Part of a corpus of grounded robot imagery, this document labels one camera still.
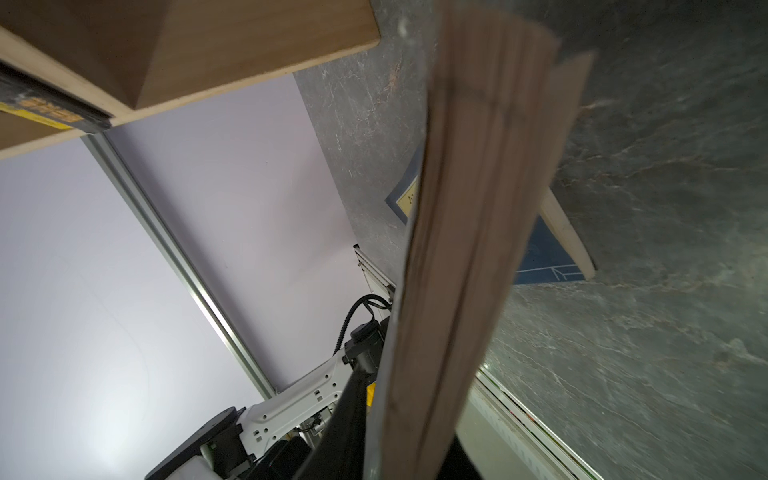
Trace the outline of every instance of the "white wall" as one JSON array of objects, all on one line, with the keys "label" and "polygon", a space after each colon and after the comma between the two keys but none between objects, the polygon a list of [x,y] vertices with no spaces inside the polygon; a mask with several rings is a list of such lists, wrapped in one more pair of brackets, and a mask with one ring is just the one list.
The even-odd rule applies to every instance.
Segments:
[{"label": "white wall", "polygon": [[255,388],[80,141],[0,161],[0,478],[143,478]]},{"label": "white wall", "polygon": [[[110,132],[273,384],[328,359],[369,293],[292,75]],[[351,329],[369,316],[365,309]]]}]

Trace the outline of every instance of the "yellow object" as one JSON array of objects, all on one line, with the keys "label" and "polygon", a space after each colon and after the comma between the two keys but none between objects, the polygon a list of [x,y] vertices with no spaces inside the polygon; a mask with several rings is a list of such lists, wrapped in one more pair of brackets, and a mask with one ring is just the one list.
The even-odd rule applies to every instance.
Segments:
[{"label": "yellow object", "polygon": [[373,393],[376,391],[376,382],[368,385],[366,391],[368,392],[368,399],[366,400],[366,403],[368,406],[371,406],[373,404]]},{"label": "yellow object", "polygon": [[50,118],[43,117],[42,115],[33,114],[32,112],[22,110],[21,108],[14,108],[11,105],[2,103],[1,101],[0,111],[23,117],[27,120],[36,121],[39,124],[48,125],[49,127],[58,128],[59,130],[69,130],[71,128],[69,125],[60,124],[56,120],[51,120]]},{"label": "yellow object", "polygon": [[413,201],[416,198],[416,192],[419,190],[419,175],[416,175],[416,178],[413,179],[413,182],[406,188],[406,191],[400,195],[400,198],[397,199],[397,206],[400,207],[400,210],[406,215],[406,217],[411,217],[411,210],[413,209]]}]

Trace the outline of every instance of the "black cable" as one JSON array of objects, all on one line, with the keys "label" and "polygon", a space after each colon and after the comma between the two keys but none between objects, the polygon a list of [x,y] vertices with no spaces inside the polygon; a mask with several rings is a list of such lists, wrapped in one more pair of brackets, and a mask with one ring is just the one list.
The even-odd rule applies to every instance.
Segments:
[{"label": "black cable", "polygon": [[[378,303],[371,302],[370,300],[376,300],[377,302],[380,302],[381,305]],[[389,302],[384,300],[381,296],[376,295],[375,293],[369,293],[368,295],[363,295],[360,298],[357,299],[354,305],[352,305],[352,308],[349,309],[349,313],[346,314],[346,318],[344,319],[344,324],[341,326],[341,333],[339,333],[339,341],[336,342],[336,349],[333,350],[333,355],[336,355],[339,350],[341,350],[341,345],[344,343],[344,336],[346,335],[346,327],[349,326],[349,321],[352,319],[352,315],[355,314],[355,310],[357,310],[357,307],[365,305],[369,312],[371,312],[371,315],[373,315],[373,310],[371,310],[371,307],[374,306],[375,308],[379,310],[391,310],[392,305],[389,305]]]}]

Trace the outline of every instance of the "metal track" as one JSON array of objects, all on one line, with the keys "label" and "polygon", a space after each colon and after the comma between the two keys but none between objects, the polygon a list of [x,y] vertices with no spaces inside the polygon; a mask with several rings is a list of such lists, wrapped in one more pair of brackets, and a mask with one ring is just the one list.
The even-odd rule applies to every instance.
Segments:
[{"label": "metal track", "polygon": [[256,360],[248,351],[243,340],[237,334],[224,311],[221,309],[214,296],[205,286],[203,279],[192,266],[192,263],[184,254],[174,236],[168,230],[160,215],[152,206],[149,198],[141,189],[123,159],[112,146],[107,136],[103,133],[85,135],[83,143],[104,172],[118,189],[125,203],[131,208],[141,225],[154,241],[157,248],[168,261],[170,267],[179,276],[197,306],[208,319],[224,345],[232,352],[240,366],[251,382],[256,386],[259,394],[266,400],[276,395],[276,390],[264,375],[264,372],[256,363]]}]

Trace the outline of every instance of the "gray marble surface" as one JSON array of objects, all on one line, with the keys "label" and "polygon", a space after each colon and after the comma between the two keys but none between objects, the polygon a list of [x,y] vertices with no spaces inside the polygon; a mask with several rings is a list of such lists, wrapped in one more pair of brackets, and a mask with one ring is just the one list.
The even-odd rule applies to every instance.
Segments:
[{"label": "gray marble surface", "polygon": [[[744,5],[515,3],[600,52],[552,185],[598,274],[512,288],[487,360],[606,479],[768,478],[768,22]],[[383,199],[423,135],[433,26],[429,4],[373,6],[378,48],[296,79],[396,276]]]}]

